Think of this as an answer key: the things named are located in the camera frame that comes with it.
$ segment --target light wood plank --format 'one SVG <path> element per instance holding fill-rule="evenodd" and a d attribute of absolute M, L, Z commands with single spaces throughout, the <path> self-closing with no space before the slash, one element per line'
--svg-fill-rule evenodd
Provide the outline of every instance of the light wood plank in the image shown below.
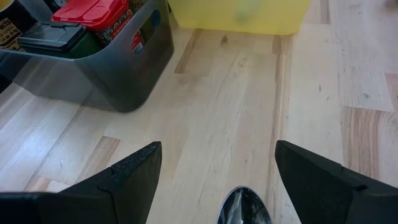
<path fill-rule="evenodd" d="M 364 2 L 363 16 L 366 17 L 368 39 L 373 39 L 381 51 L 381 60 L 387 73 L 398 73 L 398 15 L 397 1 Z"/>
<path fill-rule="evenodd" d="M 214 64 L 217 48 L 223 38 L 221 31 L 203 30 L 190 53 L 184 73 L 198 76 L 208 76 Z"/>
<path fill-rule="evenodd" d="M 122 140 L 119 141 L 119 144 L 115 151 L 113 152 L 111 158 L 109 159 L 106 167 L 110 167 L 113 164 L 119 162 L 120 160 L 130 156 L 131 154 L 135 153 L 136 151 L 142 149 L 143 147 L 147 146 L 150 142 L 149 141 L 133 141 L 129 140 Z"/>
<path fill-rule="evenodd" d="M 9 190 L 23 190 L 39 168 L 47 153 L 53 148 L 79 105 L 58 101 L 33 129 L 16 153 L 0 170 L 0 186 Z"/>
<path fill-rule="evenodd" d="M 49 185 L 47 186 L 46 192 L 55 192 L 58 193 L 70 187 L 69 185 L 51 180 Z"/>
<path fill-rule="evenodd" d="M 86 165 L 81 170 L 77 182 L 85 180 L 107 168 L 106 165 L 118 147 L 119 142 L 120 139 L 102 136 Z"/>
<path fill-rule="evenodd" d="M 220 46 L 223 49 L 269 54 L 272 50 L 273 35 L 248 34 L 224 31 Z"/>
<path fill-rule="evenodd" d="M 384 76 L 387 61 L 381 47 L 383 43 L 375 35 L 378 32 L 374 22 L 370 22 L 376 20 L 371 16 L 372 8 L 377 7 L 372 2 L 382 4 L 372 0 L 330 2 L 340 97 L 345 106 L 393 111 Z M 391 27 L 394 24 L 388 22 L 383 26 L 395 30 Z"/>
<path fill-rule="evenodd" d="M 225 155 L 230 152 L 236 134 L 241 99 L 248 80 L 250 57 L 245 52 L 221 48 L 218 49 L 215 60 L 209 76 L 196 82 L 196 93 L 189 100 L 191 103 L 178 104 L 186 110 L 192 109 L 191 113 L 195 111 L 195 116 L 189 121 L 190 132 L 172 180 L 161 178 L 159 192 L 150 212 L 156 215 L 149 215 L 149 223 L 200 222 L 205 217 L 192 217 L 189 214 L 197 211 L 198 206 L 203 207 L 200 203 L 204 200 L 202 195 L 211 197 L 214 190 L 220 192 L 223 189 L 230 162 Z M 219 179 L 211 183 L 210 179 L 217 177 Z M 215 208 L 219 206 L 218 199 L 219 194 L 210 198 Z M 170 207 L 170 211 L 163 212 L 164 207 Z M 173 215 L 177 211 L 182 214 L 178 216 L 178 220 Z M 208 218 L 208 222 L 213 222 L 217 212 L 208 211 L 208 215 L 212 217 Z"/>
<path fill-rule="evenodd" d="M 65 131 L 64 137 L 45 158 L 38 174 L 73 185 L 111 118 L 111 112 L 84 107 Z"/>
<path fill-rule="evenodd" d="M 329 0 L 312 0 L 304 23 L 307 24 L 330 24 Z"/>
<path fill-rule="evenodd" d="M 57 101 L 32 97 L 0 129 L 0 169 L 14 157 Z"/>
<path fill-rule="evenodd" d="M 278 72 L 276 55 L 255 55 L 251 58 L 249 82 L 231 153 L 231 165 L 223 196 L 239 185 L 246 185 L 265 198 L 268 166 L 274 131 L 275 95 Z"/>
<path fill-rule="evenodd" d="M 27 90 L 11 83 L 0 95 L 0 129 L 32 97 Z"/>
<path fill-rule="evenodd" d="M 336 162 L 343 162 L 338 77 L 330 26 L 303 24 L 293 39 L 290 77 L 285 75 L 275 141 L 285 139 Z M 266 203 L 275 223 L 300 223 L 270 155 Z"/>
<path fill-rule="evenodd" d="M 29 192 L 45 192 L 50 182 L 51 180 L 46 177 L 35 175 L 31 178 L 24 190 Z"/>
<path fill-rule="evenodd" d="M 182 55 L 181 59 L 178 62 L 177 67 L 175 68 L 175 73 L 184 74 L 185 67 L 189 62 L 191 57 L 192 51 L 195 48 L 196 43 L 200 37 L 202 29 L 195 29 L 192 33 L 191 39 L 189 40 L 187 47 L 185 48 L 184 54 Z"/>

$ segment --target bin handle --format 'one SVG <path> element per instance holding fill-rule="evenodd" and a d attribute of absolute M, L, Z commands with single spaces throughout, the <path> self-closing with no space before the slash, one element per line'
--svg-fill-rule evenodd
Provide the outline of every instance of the bin handle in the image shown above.
<path fill-rule="evenodd" d="M 161 0 L 148 0 L 131 18 L 131 20 L 123 27 L 122 31 L 116 38 L 107 46 L 107 49 L 115 49 L 117 45 L 124 46 L 123 48 L 117 48 L 118 50 L 124 51 L 127 49 L 132 52 L 131 46 L 126 46 L 126 43 L 131 43 L 135 34 L 144 25 L 145 21 L 150 17 L 154 10 L 158 10 L 158 3 Z"/>

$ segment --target green container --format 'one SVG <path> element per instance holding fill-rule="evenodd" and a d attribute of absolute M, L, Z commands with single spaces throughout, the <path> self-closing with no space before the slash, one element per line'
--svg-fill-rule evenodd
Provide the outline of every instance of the green container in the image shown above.
<path fill-rule="evenodd" d="M 86 27 L 62 22 L 36 23 L 18 38 L 18 43 L 30 53 L 65 58 L 83 58 L 101 50 Z"/>

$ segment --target wood grain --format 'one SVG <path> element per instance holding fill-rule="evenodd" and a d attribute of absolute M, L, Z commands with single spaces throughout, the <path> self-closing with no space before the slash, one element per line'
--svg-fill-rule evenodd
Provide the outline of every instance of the wood grain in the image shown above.
<path fill-rule="evenodd" d="M 207 32 L 208 39 L 219 34 L 218 31 L 213 31 L 214 34 L 211 31 Z M 247 36 L 242 35 L 241 38 L 242 40 L 236 42 L 245 43 Z M 170 175 L 170 170 L 173 170 L 175 165 L 167 166 L 168 169 L 161 173 L 158 197 L 155 196 L 152 204 L 149 223 L 209 223 L 214 221 L 223 200 L 222 195 L 230 190 L 224 185 L 227 181 L 232 180 L 232 177 L 228 177 L 228 169 L 231 156 L 234 157 L 234 139 L 243 113 L 241 112 L 243 101 L 246 101 L 247 105 L 260 106 L 262 110 L 257 111 L 258 113 L 267 111 L 267 104 L 257 105 L 257 102 L 268 98 L 264 99 L 262 94 L 259 95 L 261 97 L 255 95 L 256 90 L 262 89 L 261 86 L 265 81 L 258 82 L 259 86 L 253 89 L 250 96 L 245 97 L 248 83 L 254 82 L 250 81 L 252 77 L 258 77 L 258 80 L 262 78 L 269 80 L 270 82 L 265 82 L 264 90 L 274 94 L 272 88 L 269 88 L 269 86 L 275 85 L 273 81 L 275 56 L 271 55 L 271 48 L 268 48 L 269 55 L 256 54 L 248 52 L 246 44 L 237 44 L 230 48 L 220 45 L 221 40 L 222 36 L 218 39 L 219 48 L 215 49 L 215 61 L 208 76 L 200 78 L 185 76 L 183 78 L 176 74 L 171 77 L 178 78 L 170 88 L 174 89 L 172 93 L 179 94 L 170 98 L 174 99 L 174 103 L 170 102 L 171 106 L 167 103 L 164 107 L 171 110 L 172 113 L 166 111 L 159 115 L 159 119 L 154 120 L 154 124 L 166 124 L 169 128 L 173 124 L 178 124 L 177 129 L 181 127 L 183 130 L 184 127 L 188 127 L 189 131 L 185 134 L 168 137 L 174 142 L 174 145 L 179 146 L 178 148 L 182 148 L 183 151 L 179 156 L 174 175 Z M 268 46 L 271 46 L 272 39 L 268 40 Z M 242 51 L 237 49 L 238 46 L 242 47 Z M 206 47 L 196 50 L 205 51 Z M 177 114 L 176 118 L 183 119 L 181 123 L 184 124 L 183 126 L 177 120 L 173 120 L 171 123 L 161 122 L 164 118 L 173 119 L 175 114 Z M 161 136 L 170 136 L 167 131 L 159 132 L 158 135 L 160 138 Z M 164 156 L 169 155 L 171 158 L 174 152 L 177 152 L 175 148 L 167 148 Z M 205 206 L 211 206 L 214 209 L 202 209 Z M 163 212 L 164 207 L 169 207 L 170 210 L 165 213 Z M 196 215 L 190 215 L 199 210 L 201 211 Z M 176 214 L 179 214 L 178 220 L 175 219 Z"/>
<path fill-rule="evenodd" d="M 120 139 L 102 136 L 95 147 L 94 152 L 91 154 L 86 165 L 78 176 L 77 182 L 85 180 L 107 168 L 107 164 L 116 148 L 119 146 L 119 142 Z"/>
<path fill-rule="evenodd" d="M 18 112 L 32 94 L 11 83 L 0 95 L 0 129 Z"/>
<path fill-rule="evenodd" d="M 350 107 L 343 114 L 345 165 L 398 187 L 398 114 Z"/>
<path fill-rule="evenodd" d="M 181 59 L 178 61 L 177 67 L 175 68 L 175 73 L 184 74 L 185 67 L 189 62 L 189 58 L 191 57 L 192 51 L 198 42 L 201 32 L 201 29 L 195 29 L 193 31 L 191 39 L 189 40 Z"/>
<path fill-rule="evenodd" d="M 67 189 L 68 187 L 70 187 L 69 185 L 51 180 L 49 185 L 47 186 L 47 189 L 45 189 L 46 192 L 55 192 L 58 193 L 62 190 Z"/>
<path fill-rule="evenodd" d="M 23 190 L 35 171 L 39 168 L 53 145 L 62 136 L 73 119 L 79 105 L 57 101 L 48 108 L 49 112 L 37 123 L 16 153 L 0 170 L 0 186 L 9 190 Z"/>
<path fill-rule="evenodd" d="M 39 175 L 73 185 L 98 141 L 102 138 L 112 113 L 83 107 L 62 139 L 45 158 Z"/>
<path fill-rule="evenodd" d="M 398 17 L 397 1 L 384 0 L 364 2 L 362 15 L 366 18 L 368 39 L 374 41 L 374 45 L 380 50 L 382 66 L 387 73 L 398 73 L 397 39 L 398 35 Z"/>
<path fill-rule="evenodd" d="M 382 1 L 331 1 L 331 21 L 337 50 L 340 98 L 345 106 L 394 111 L 384 72 L 390 59 L 381 46 L 380 28 L 392 29 L 395 20 L 375 24 Z"/>
<path fill-rule="evenodd" d="M 381 111 L 347 108 L 346 165 L 363 175 L 379 178 L 378 136 Z"/>
<path fill-rule="evenodd" d="M 248 34 L 239 32 L 220 32 L 220 47 L 226 50 L 238 50 L 269 54 L 272 48 L 273 35 Z"/>
<path fill-rule="evenodd" d="M 304 23 L 307 24 L 330 24 L 330 0 L 312 0 Z"/>
<path fill-rule="evenodd" d="M 398 73 L 386 73 L 390 97 L 395 112 L 398 112 Z"/>
<path fill-rule="evenodd" d="M 3 169 L 21 149 L 27 138 L 55 105 L 54 100 L 29 98 L 0 129 L 0 169 Z"/>
<path fill-rule="evenodd" d="M 224 32 L 222 31 L 202 30 L 195 43 L 195 48 L 188 50 L 190 56 L 189 61 L 185 65 L 184 73 L 196 77 L 209 76 L 223 36 Z"/>
<path fill-rule="evenodd" d="M 285 63 L 281 71 L 288 74 L 278 75 L 278 82 L 283 86 L 277 95 L 272 147 L 276 140 L 285 139 L 342 162 L 340 99 L 331 28 L 323 24 L 303 24 L 292 41 L 290 58 L 281 57 Z M 269 157 L 267 208 L 275 223 L 300 223 L 280 179 L 273 153 Z"/>
<path fill-rule="evenodd" d="M 51 180 L 40 175 L 33 176 L 25 187 L 29 192 L 45 192 L 49 187 Z"/>
<path fill-rule="evenodd" d="M 272 53 L 276 55 L 292 55 L 292 35 L 275 35 L 272 41 Z"/>
<path fill-rule="evenodd" d="M 278 94 L 277 85 L 279 84 L 275 80 L 275 73 L 278 72 L 277 67 L 280 66 L 277 63 L 277 58 L 277 55 L 258 57 L 257 65 L 252 69 L 253 73 L 250 76 L 244 98 L 224 195 L 235 186 L 247 185 L 262 198 L 267 197 L 264 187 L 269 184 L 268 168 L 271 166 L 271 160 L 261 158 L 271 158 L 274 152 L 275 106 L 279 106 L 275 98 Z M 252 100 L 257 95 L 262 97 Z"/>

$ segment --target yellow plastic bin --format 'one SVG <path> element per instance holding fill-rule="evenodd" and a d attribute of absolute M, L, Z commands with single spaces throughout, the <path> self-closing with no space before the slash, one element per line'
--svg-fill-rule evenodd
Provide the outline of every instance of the yellow plastic bin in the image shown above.
<path fill-rule="evenodd" d="M 311 0 L 169 0 L 182 27 L 289 35 Z"/>

